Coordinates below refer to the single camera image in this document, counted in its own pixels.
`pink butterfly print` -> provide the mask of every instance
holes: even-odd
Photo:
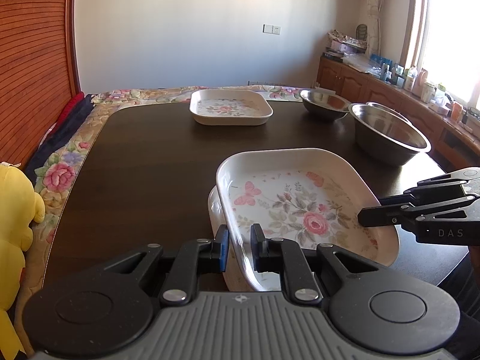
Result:
[[[236,198],[233,202],[237,206],[242,206],[244,204],[248,204],[249,206],[255,205],[255,198],[254,196],[260,195],[262,191],[258,188],[255,188],[255,185],[251,181],[247,181],[245,183],[245,195],[242,195],[239,198]]]

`cabinet door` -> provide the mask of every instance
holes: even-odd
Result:
[[[400,97],[395,93],[395,89],[387,87],[385,84],[375,82],[370,79],[364,96],[365,102],[373,101],[386,105],[396,111],[399,111]]]
[[[363,73],[357,73],[350,67],[342,69],[337,95],[351,103],[364,103],[363,93],[367,86],[367,78]]]
[[[399,111],[428,138],[432,147],[435,147],[443,131],[442,118],[414,99],[405,99]]]
[[[317,81],[321,88],[337,90],[337,81],[342,68],[333,61],[321,59],[318,67]]]

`metal bowl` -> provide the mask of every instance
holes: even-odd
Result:
[[[431,149],[425,135],[388,111],[362,103],[351,104],[349,110],[355,119],[357,144],[386,164],[399,167]]]
[[[397,112],[392,108],[387,107],[386,105],[379,104],[379,103],[376,103],[376,102],[373,102],[373,101],[368,101],[368,102],[366,102],[366,104],[371,106],[371,107],[377,107],[377,108],[380,108],[384,111],[390,112],[391,114],[394,114],[395,116],[398,116],[400,119],[403,119],[407,123],[411,124],[411,122],[406,117],[404,117],[404,115],[400,114],[400,112]]]
[[[349,113],[351,103],[331,91],[303,89],[300,97],[307,111],[323,121],[333,122]]]

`wooden cabinet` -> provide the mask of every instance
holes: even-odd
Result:
[[[318,84],[321,88],[336,91],[341,71],[342,67],[338,62],[321,59],[317,75]]]
[[[450,125],[409,92],[387,85],[373,76],[331,61],[320,59],[317,81],[352,103],[373,101],[403,114],[430,141],[430,156],[450,172],[480,164],[480,145],[468,133]]]
[[[363,102],[363,93],[367,87],[367,82],[366,74],[356,72],[350,67],[343,67],[337,88],[337,95],[347,99],[351,103]]]
[[[399,112],[428,138],[432,146],[438,142],[444,124],[441,117],[414,99],[405,99]]]
[[[386,105],[396,111],[399,111],[401,102],[400,97],[395,93],[393,88],[387,87],[380,82],[369,80],[364,96],[365,103],[373,101],[382,105]]]

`gray ribbed grip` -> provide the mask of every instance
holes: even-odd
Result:
[[[347,342],[330,327],[319,309],[292,305],[280,292],[201,292],[187,306],[163,310],[141,338],[104,357],[108,360],[393,358]],[[417,358],[454,359],[443,349]],[[37,353],[33,359],[53,357]]]

